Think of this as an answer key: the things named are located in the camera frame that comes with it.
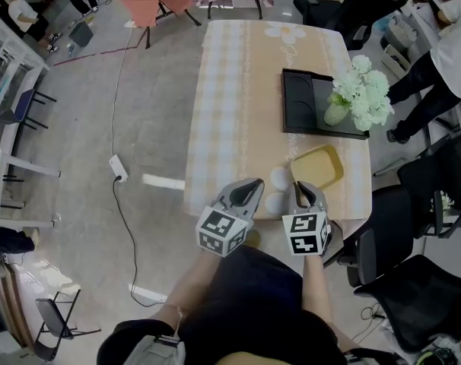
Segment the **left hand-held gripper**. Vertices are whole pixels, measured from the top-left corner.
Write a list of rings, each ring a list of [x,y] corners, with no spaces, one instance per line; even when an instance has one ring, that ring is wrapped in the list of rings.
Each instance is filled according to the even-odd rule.
[[[226,257],[243,244],[253,225],[253,215],[264,187],[260,178],[241,179],[225,186],[199,218],[196,225],[198,246]]]

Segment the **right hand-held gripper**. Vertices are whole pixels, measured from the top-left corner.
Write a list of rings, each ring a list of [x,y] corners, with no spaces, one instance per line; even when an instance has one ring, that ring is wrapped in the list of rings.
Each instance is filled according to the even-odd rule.
[[[309,208],[302,204],[302,194]],[[293,256],[320,256],[327,261],[332,241],[342,235],[341,227],[326,213],[323,191],[314,185],[298,181],[290,189],[290,214],[282,216],[286,240]]]

